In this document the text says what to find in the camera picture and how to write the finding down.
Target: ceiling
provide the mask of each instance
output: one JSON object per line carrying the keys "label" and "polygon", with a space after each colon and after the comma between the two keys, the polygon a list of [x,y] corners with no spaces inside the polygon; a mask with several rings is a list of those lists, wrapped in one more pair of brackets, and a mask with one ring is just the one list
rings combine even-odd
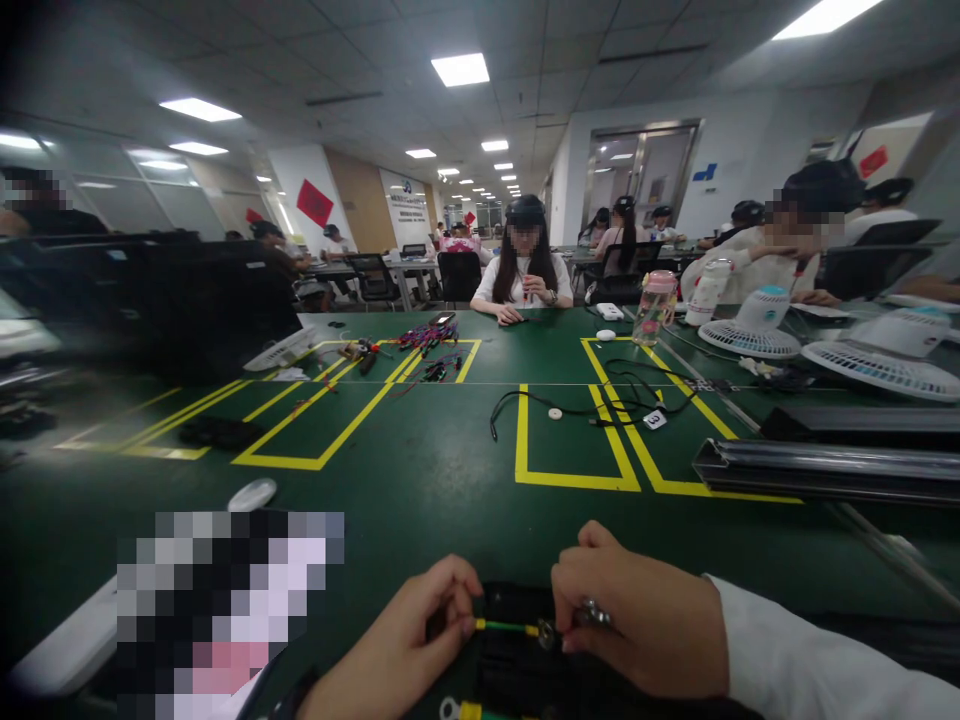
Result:
{"label": "ceiling", "polygon": [[[427,182],[439,167],[459,167],[458,179],[499,191],[505,183],[493,165],[513,162],[521,188],[538,192],[575,111],[876,80],[955,52],[960,36],[955,0],[885,0],[837,32],[773,43],[775,52],[757,55],[813,4],[90,0],[58,5],[34,52],[21,58],[12,105],[145,144],[220,145],[231,150],[222,157],[240,165],[266,149],[321,142]],[[690,45],[707,47],[599,64]],[[430,59],[472,52],[484,54],[491,82],[444,87]],[[383,95],[305,105],[367,92]],[[208,124],[157,106],[189,96],[244,118]],[[500,138],[509,151],[480,148]],[[423,147],[437,157],[404,154]],[[440,187],[445,201],[457,193]]]}

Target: pink bottle cap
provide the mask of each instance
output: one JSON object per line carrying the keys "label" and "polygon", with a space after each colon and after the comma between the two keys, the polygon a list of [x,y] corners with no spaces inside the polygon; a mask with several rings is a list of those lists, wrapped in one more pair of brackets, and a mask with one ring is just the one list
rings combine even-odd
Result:
{"label": "pink bottle cap", "polygon": [[644,290],[655,293],[673,292],[677,286],[676,276],[669,270],[654,270],[647,276],[647,284]]}

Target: water bottle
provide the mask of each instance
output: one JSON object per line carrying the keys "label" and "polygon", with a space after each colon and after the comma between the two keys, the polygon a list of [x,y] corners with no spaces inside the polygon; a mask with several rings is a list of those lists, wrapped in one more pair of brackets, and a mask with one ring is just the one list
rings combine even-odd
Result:
{"label": "water bottle", "polygon": [[656,345],[660,328],[673,322],[676,305],[676,276],[669,270],[654,270],[647,275],[633,323],[633,341],[643,347]]}
{"label": "water bottle", "polygon": [[720,304],[720,296],[727,289],[727,280],[730,279],[732,271],[733,263],[726,258],[707,263],[697,281],[693,298],[687,302],[687,325],[697,327],[713,319],[713,313]]}

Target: desk fan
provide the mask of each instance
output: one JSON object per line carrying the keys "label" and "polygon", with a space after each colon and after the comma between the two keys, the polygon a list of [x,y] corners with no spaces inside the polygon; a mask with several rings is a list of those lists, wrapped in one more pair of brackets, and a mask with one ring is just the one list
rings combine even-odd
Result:
{"label": "desk fan", "polygon": [[800,353],[800,341],[777,330],[790,309],[790,296],[782,287],[767,285],[754,290],[733,320],[714,320],[697,334],[711,345],[738,355],[783,360]]}
{"label": "desk fan", "polygon": [[903,395],[956,402],[960,379],[924,361],[950,330],[934,308],[902,308],[855,326],[842,340],[810,343],[803,357],[848,378]]}

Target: green workbench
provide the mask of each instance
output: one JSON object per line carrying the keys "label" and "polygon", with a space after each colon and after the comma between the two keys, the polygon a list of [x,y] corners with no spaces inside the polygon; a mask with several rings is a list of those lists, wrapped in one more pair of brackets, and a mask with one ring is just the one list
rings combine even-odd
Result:
{"label": "green workbench", "polygon": [[[322,351],[336,347],[341,334],[395,339],[432,315],[304,317],[316,322]],[[322,370],[309,356],[301,365],[310,382],[258,373],[223,387],[171,389],[142,380],[135,392],[125,386],[107,393],[98,405],[109,412],[67,413],[4,477],[4,545],[18,589],[9,599],[15,622],[6,666],[115,573],[118,537],[152,537],[157,511],[222,509],[265,476],[279,488],[272,507],[343,511],[347,530],[345,564],[328,568],[327,590],[313,593],[307,637],[285,651],[263,707],[307,665],[329,665],[345,652],[405,578],[446,553],[467,558],[481,580],[547,586],[557,555],[591,518],[632,550],[715,574],[796,611],[956,618],[949,602],[897,569],[896,556],[872,548],[870,533],[837,506],[713,496],[690,467],[706,438],[753,436],[751,420],[780,402],[870,407],[895,400],[835,389],[765,395],[749,388],[752,376],[735,364],[670,336],[650,357],[629,340],[591,341],[606,324],[583,309],[527,315],[536,321],[504,329],[492,317],[458,312],[463,370],[402,397],[417,361],[384,343],[394,359],[381,358],[365,378],[335,354],[324,357]],[[346,327],[330,328],[331,320]],[[692,330],[677,332],[695,341]],[[623,386],[605,387],[602,377],[603,363],[620,357],[648,364],[636,372],[662,391],[668,407],[684,390],[654,363],[680,372],[690,366],[743,389],[728,400],[702,393],[657,431],[604,430],[569,414],[554,421],[546,406],[513,398],[492,440],[494,405],[521,386],[572,408],[595,406],[610,392],[623,397]],[[240,454],[183,447],[180,423],[202,413],[251,419],[268,433]],[[858,510],[928,554],[940,577],[960,581],[955,513]],[[475,654],[468,648],[417,716],[435,717],[447,694],[470,699]]]}

